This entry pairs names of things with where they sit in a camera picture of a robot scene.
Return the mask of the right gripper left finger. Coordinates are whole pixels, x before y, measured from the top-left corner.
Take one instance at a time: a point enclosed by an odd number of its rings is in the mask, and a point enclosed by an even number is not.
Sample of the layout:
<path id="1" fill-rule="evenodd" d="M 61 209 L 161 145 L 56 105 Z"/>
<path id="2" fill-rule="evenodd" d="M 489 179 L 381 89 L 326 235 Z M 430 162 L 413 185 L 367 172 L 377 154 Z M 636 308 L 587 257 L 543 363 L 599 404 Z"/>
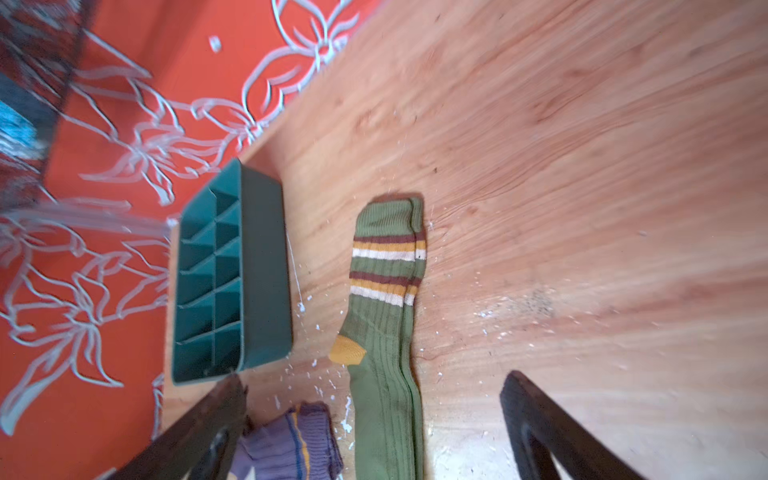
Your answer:
<path id="1" fill-rule="evenodd" d="M 247 388 L 236 374 L 214 388 L 113 479 L 225 479 L 246 425 Z"/>

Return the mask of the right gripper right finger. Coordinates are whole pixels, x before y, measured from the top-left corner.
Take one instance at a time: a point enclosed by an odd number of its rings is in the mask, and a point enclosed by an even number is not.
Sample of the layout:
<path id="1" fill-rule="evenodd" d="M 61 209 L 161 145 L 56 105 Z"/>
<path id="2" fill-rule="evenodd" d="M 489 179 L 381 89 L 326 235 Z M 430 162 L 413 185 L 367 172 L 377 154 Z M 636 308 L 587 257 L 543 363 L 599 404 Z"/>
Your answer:
<path id="1" fill-rule="evenodd" d="M 522 479 L 639 479 L 525 374 L 513 370 L 500 393 L 511 449 Z"/>

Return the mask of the purple sock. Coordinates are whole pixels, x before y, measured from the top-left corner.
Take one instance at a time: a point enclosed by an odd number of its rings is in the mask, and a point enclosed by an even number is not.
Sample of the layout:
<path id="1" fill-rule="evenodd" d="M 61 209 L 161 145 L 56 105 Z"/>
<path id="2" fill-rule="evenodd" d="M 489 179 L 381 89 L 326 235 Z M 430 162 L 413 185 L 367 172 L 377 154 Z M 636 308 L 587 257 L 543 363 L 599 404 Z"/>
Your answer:
<path id="1" fill-rule="evenodd" d="M 336 479 L 344 468 L 329 408 L 301 403 L 238 440 L 230 479 Z"/>

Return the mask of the green striped sock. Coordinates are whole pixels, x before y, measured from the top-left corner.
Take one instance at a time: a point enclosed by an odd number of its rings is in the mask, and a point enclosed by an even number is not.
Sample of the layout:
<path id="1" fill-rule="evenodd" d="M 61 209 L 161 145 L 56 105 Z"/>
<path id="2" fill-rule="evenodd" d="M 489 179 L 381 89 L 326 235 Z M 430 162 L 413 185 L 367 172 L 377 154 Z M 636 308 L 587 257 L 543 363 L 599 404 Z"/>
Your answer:
<path id="1" fill-rule="evenodd" d="M 346 318 L 329 358 L 347 368 L 360 479 L 421 479 L 421 395 L 411 367 L 426 267 L 423 200 L 379 198 L 356 219 Z"/>

